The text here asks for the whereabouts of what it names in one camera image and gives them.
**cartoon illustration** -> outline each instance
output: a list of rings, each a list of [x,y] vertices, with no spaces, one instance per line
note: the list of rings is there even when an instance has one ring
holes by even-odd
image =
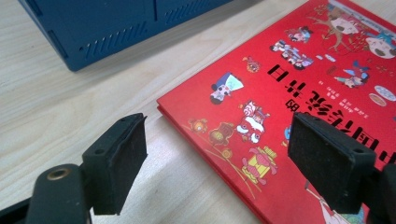
[[[290,132],[291,132],[291,125],[285,129],[285,132],[284,132],[285,141],[283,141],[281,144],[283,147],[289,146]]]
[[[222,122],[217,129],[209,132],[212,145],[228,145],[228,139],[233,135],[233,124]]]
[[[219,105],[223,102],[225,96],[231,96],[232,91],[243,88],[242,82],[236,78],[232,73],[224,74],[216,84],[212,85],[212,92],[210,94],[210,101],[214,105]]]
[[[297,48],[286,44],[284,40],[277,41],[273,46],[270,46],[273,52],[281,51],[281,56],[297,70],[304,70],[307,66],[313,63],[313,60],[306,57],[305,54],[300,55]]]
[[[392,59],[396,56],[396,46],[392,44],[392,35],[381,32],[379,35],[365,33],[368,49],[376,56],[383,59]]]
[[[289,29],[285,31],[288,37],[293,42],[308,42],[311,38],[312,32],[309,30],[308,26],[299,27],[298,29]]]
[[[307,17],[309,19],[314,20],[314,24],[322,24],[326,25],[328,29],[328,33],[323,35],[322,38],[324,40],[330,39],[332,35],[335,36],[335,43],[330,46],[328,49],[334,49],[334,51],[338,52],[340,49],[339,45],[343,45],[347,51],[354,51],[356,49],[360,49],[360,46],[348,46],[344,40],[344,35],[348,36],[348,44],[353,45],[354,36],[355,40],[359,39],[357,36],[362,35],[363,30],[366,29],[366,26],[361,23],[357,18],[353,15],[345,13],[344,10],[339,7],[335,7],[331,4],[327,5],[327,20],[321,20],[316,17]]]
[[[244,57],[242,61],[247,62],[247,70],[250,73],[257,73],[260,70],[260,67],[262,67],[261,64],[259,64],[256,61],[253,61],[253,59],[250,56]]]
[[[253,153],[253,157],[248,160],[247,158],[242,159],[244,166],[242,172],[255,184],[261,183],[265,185],[267,180],[263,177],[271,170],[271,174],[275,175],[277,172],[277,166],[274,162],[276,153],[269,147],[253,147],[249,150]]]
[[[351,69],[344,69],[344,72],[351,75],[351,77],[335,77],[335,79],[344,83],[349,88],[356,88],[367,83],[370,77],[367,74],[367,70],[369,69],[369,67],[359,65],[358,61],[354,61]]]
[[[195,133],[204,133],[207,130],[206,119],[190,119],[191,130]]]
[[[242,135],[244,142],[249,141],[257,144],[260,141],[260,137],[265,132],[263,122],[270,115],[262,113],[262,108],[255,106],[252,101],[247,102],[245,105],[241,105],[244,110],[245,116],[242,117],[241,122],[236,126],[236,131]]]

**blue box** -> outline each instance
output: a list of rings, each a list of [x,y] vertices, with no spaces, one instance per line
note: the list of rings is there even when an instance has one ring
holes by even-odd
[[[232,0],[20,0],[77,71]]]

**table surface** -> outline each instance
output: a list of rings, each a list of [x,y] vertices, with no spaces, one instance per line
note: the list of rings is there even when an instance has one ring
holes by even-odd
[[[396,23],[395,0],[355,1]],[[81,154],[115,121],[142,112],[148,158],[120,216],[92,217],[93,223],[258,223],[156,100],[303,2],[234,0],[73,73],[18,1],[4,1],[0,209],[30,197],[50,167],[81,164]]]

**book cover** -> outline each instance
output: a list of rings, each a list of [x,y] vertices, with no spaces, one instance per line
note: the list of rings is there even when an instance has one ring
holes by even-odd
[[[376,168],[395,163],[395,33],[349,1],[308,1],[158,108],[263,222],[364,223],[367,207],[337,214],[307,184],[288,158],[290,124],[319,117],[372,149]]]

